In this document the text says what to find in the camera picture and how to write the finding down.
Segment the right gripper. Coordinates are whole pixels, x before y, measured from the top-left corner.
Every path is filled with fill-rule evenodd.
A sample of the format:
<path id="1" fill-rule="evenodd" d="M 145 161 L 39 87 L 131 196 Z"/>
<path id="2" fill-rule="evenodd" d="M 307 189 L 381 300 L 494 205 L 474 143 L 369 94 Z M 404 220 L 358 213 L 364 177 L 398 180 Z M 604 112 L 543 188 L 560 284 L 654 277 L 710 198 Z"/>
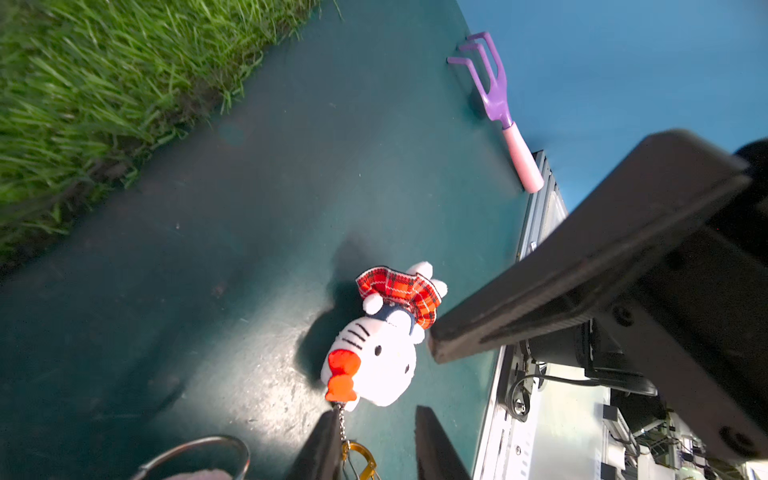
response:
<path id="1" fill-rule="evenodd" d="M 568 328 L 641 276 L 598 324 L 710 451 L 766 459 L 767 142 L 736 154 L 685 130 L 641 140 L 532 253 L 438 321 L 434 360 Z"/>

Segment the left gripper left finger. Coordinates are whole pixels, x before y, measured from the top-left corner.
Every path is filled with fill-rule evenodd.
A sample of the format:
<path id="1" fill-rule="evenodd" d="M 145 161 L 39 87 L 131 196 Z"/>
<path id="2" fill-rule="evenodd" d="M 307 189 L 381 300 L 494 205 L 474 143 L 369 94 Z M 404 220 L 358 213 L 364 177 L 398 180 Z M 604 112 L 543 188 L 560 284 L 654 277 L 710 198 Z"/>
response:
<path id="1" fill-rule="evenodd" d="M 342 460 L 341 412 L 323 413 L 290 468 L 288 480 L 334 480 Z"/>

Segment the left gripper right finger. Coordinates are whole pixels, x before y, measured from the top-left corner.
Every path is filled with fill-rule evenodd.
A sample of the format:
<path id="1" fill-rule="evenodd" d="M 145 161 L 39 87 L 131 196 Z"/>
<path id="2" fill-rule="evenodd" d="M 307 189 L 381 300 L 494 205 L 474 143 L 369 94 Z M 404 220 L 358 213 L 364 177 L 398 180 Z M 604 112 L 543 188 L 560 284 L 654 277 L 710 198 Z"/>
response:
<path id="1" fill-rule="evenodd" d="M 417 406 L 415 446 L 419 480 L 470 480 L 434 411 Z"/>

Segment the white cat plush keychain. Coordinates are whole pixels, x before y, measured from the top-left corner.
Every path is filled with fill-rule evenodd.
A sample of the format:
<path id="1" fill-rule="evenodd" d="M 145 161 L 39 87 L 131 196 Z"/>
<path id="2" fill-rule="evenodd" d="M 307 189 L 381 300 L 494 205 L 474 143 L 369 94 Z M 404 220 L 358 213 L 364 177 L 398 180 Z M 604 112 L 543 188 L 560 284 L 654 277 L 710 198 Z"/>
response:
<path id="1" fill-rule="evenodd" d="M 341 472 L 355 479 L 378 479 L 370 450 L 347 437 L 345 414 L 366 400 L 387 407 L 411 385 L 416 346 L 426 338 L 447 295 L 447 284 L 422 261 L 405 271 L 375 266 L 355 280 L 363 315 L 347 323 L 322 365 L 325 400 L 338 413 Z"/>

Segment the pink knitted bag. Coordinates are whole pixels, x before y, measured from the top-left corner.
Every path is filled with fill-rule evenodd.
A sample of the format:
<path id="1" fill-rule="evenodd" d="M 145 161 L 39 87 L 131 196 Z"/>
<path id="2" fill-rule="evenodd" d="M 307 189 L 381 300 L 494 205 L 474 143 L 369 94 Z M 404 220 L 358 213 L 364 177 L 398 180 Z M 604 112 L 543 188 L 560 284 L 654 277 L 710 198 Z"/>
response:
<path id="1" fill-rule="evenodd" d="M 131 479 L 244 479 L 250 463 L 245 442 L 229 435 L 209 435 L 145 461 Z"/>

